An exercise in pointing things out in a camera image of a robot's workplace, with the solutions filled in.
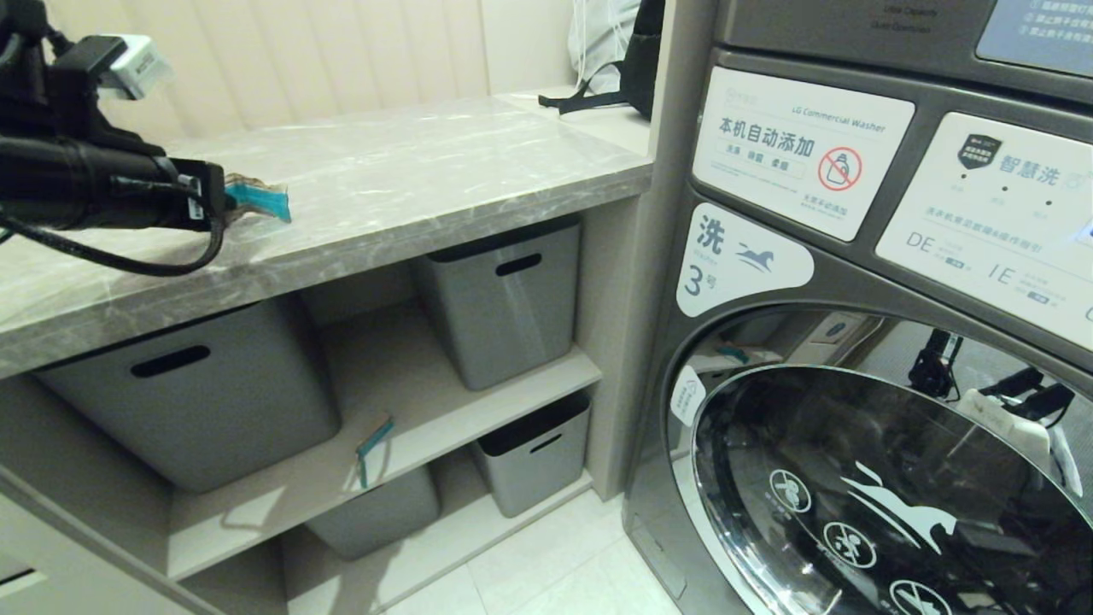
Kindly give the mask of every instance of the black shield logo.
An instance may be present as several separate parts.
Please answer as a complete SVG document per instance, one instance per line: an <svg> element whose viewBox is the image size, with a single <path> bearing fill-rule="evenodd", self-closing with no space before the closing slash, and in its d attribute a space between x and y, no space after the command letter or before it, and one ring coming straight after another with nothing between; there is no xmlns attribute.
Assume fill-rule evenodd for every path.
<svg viewBox="0 0 1093 615"><path fill-rule="evenodd" d="M964 168L982 168L995 159L995 154L998 153L998 147L1001 145L1002 142L992 137L968 134L957 157L960 158L960 163L964 165Z"/></svg>

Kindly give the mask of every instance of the marble countertop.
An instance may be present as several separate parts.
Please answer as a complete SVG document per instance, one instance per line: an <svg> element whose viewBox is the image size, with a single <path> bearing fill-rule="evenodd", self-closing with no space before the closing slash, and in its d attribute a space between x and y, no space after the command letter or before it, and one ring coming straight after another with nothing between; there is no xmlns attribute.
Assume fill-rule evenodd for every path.
<svg viewBox="0 0 1093 615"><path fill-rule="evenodd" d="M168 147L289 185L293 223L249 215L208 267L150 277L15 237L0 247L0 378L169 326L648 189L653 163L496 98L356 114ZM71 233L184 262L207 235Z"/></svg>

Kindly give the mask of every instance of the washing machine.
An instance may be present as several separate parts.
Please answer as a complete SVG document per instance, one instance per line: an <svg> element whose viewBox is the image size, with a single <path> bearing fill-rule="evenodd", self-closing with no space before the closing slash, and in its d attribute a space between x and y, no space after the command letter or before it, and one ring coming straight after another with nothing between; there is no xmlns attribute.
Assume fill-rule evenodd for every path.
<svg viewBox="0 0 1093 615"><path fill-rule="evenodd" d="M684 615L1093 613L1091 24L725 3L624 507Z"/></svg>

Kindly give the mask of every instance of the display screen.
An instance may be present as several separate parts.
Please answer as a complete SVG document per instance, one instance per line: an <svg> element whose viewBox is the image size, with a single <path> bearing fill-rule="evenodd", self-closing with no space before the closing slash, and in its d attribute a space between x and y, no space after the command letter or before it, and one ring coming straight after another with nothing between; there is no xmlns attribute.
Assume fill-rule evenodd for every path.
<svg viewBox="0 0 1093 615"><path fill-rule="evenodd" d="M976 54L1093 78L1093 0L998 0Z"/></svg>

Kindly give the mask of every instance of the floor tile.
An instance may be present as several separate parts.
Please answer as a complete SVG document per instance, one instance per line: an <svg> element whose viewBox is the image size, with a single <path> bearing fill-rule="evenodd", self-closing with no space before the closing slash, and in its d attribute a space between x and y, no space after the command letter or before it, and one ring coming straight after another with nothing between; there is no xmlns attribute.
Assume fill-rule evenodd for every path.
<svg viewBox="0 0 1093 615"><path fill-rule="evenodd" d="M508 615L623 537L622 497L587 492L467 566L489 615Z"/></svg>
<svg viewBox="0 0 1093 615"><path fill-rule="evenodd" d="M630 539L620 539L513 615L679 615Z"/></svg>
<svg viewBox="0 0 1093 615"><path fill-rule="evenodd" d="M486 615L474 580L460 566L410 598L388 608L385 615Z"/></svg>

